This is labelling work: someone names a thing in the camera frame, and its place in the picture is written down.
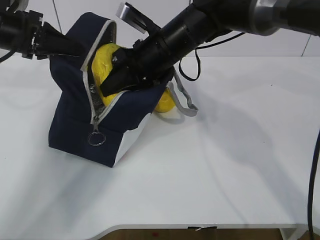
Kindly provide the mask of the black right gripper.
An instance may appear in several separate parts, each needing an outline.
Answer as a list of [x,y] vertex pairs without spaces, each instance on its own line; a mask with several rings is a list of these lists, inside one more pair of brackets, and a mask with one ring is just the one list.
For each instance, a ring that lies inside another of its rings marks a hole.
[[112,70],[100,85],[104,97],[131,88],[151,88],[173,78],[175,45],[168,39],[146,39],[112,54]]

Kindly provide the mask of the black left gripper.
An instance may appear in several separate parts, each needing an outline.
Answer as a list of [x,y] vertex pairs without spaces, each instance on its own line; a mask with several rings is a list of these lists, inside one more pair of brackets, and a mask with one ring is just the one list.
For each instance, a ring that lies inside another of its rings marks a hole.
[[18,52],[26,59],[44,60],[47,56],[63,55],[79,57],[85,47],[63,35],[48,22],[43,23],[43,14],[37,11],[18,11],[22,17],[22,43]]

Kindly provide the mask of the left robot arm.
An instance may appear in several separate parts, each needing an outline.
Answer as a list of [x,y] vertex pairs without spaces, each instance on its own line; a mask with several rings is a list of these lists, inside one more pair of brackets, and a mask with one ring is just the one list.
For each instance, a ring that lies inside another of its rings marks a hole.
[[7,53],[0,57],[4,62],[15,53],[23,58],[37,60],[50,56],[79,57],[85,49],[77,41],[59,32],[43,21],[43,14],[26,11],[27,0],[0,2],[0,48]]

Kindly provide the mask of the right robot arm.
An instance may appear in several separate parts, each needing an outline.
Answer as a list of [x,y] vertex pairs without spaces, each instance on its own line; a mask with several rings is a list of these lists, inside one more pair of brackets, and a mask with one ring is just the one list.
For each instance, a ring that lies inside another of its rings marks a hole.
[[233,31],[260,36],[279,29],[320,34],[317,0],[194,0],[163,27],[127,2],[119,6],[117,16],[148,37],[113,53],[112,70],[100,85],[105,97],[156,85],[190,52]]

